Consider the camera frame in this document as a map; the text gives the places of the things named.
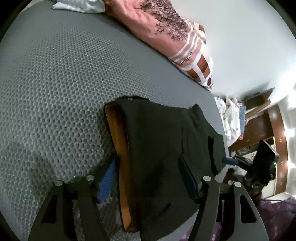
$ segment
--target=pink pillow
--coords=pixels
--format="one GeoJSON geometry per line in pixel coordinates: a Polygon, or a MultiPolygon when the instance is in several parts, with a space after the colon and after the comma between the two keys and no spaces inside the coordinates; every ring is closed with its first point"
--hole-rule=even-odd
{"type": "Polygon", "coordinates": [[[180,17],[169,0],[104,0],[106,13],[158,50],[183,73],[211,88],[213,61],[202,25],[180,17]]]}

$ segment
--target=metal bolt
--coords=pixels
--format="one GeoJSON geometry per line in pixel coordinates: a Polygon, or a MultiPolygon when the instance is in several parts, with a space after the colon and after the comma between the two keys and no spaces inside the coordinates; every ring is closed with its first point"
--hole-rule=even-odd
{"type": "Polygon", "coordinates": [[[55,182],[55,185],[56,185],[57,187],[59,187],[59,186],[63,185],[63,181],[58,180],[58,181],[55,182]]]}
{"type": "Polygon", "coordinates": [[[211,181],[211,177],[209,177],[209,176],[204,176],[202,179],[206,182],[211,181]]]}
{"type": "Polygon", "coordinates": [[[88,175],[88,176],[86,177],[86,179],[87,179],[88,181],[92,181],[92,180],[94,179],[94,176],[93,176],[93,175],[88,175]]]}
{"type": "Polygon", "coordinates": [[[234,185],[238,188],[240,188],[242,186],[242,184],[240,182],[235,182],[234,185]]]}

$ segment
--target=wall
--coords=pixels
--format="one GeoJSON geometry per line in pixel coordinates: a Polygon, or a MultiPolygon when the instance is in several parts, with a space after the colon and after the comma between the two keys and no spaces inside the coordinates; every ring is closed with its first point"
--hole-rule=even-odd
{"type": "Polygon", "coordinates": [[[262,189],[262,197],[267,198],[273,196],[275,193],[276,180],[271,180],[267,186],[262,189]]]}
{"type": "Polygon", "coordinates": [[[244,97],[275,87],[271,104],[296,82],[296,40],[265,0],[171,0],[205,28],[214,95],[244,97]]]}
{"type": "Polygon", "coordinates": [[[279,102],[288,146],[288,179],[286,192],[296,195],[296,88],[279,102]]]}

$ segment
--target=purple fabric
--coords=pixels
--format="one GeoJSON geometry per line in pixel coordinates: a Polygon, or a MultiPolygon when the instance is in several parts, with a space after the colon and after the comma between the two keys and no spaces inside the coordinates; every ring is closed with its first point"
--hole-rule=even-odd
{"type": "MultiPolygon", "coordinates": [[[[265,225],[270,241],[290,241],[287,237],[294,236],[296,230],[296,199],[289,198],[282,202],[272,203],[268,200],[256,202],[257,210],[265,225]]],[[[211,241],[220,240],[222,225],[216,223],[211,241]]],[[[188,241],[192,228],[179,241],[188,241]]]]}
{"type": "Polygon", "coordinates": [[[282,241],[296,215],[296,199],[289,198],[282,202],[272,203],[261,200],[257,210],[263,220],[270,241],[282,241]]]}
{"type": "MultiPolygon", "coordinates": [[[[222,229],[221,223],[215,223],[214,229],[213,229],[213,236],[211,241],[216,241],[220,239],[220,233],[222,229]]],[[[192,228],[188,230],[188,232],[179,240],[179,241],[188,241],[188,238],[191,234],[192,228]]]]}

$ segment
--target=tree print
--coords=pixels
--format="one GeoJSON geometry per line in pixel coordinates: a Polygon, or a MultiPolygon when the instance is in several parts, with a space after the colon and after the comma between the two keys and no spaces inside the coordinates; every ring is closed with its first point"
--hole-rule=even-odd
{"type": "Polygon", "coordinates": [[[187,39],[187,24],[175,11],[170,0],[145,0],[140,9],[159,21],[155,25],[155,35],[162,34],[168,28],[168,35],[173,41],[187,39]]]}

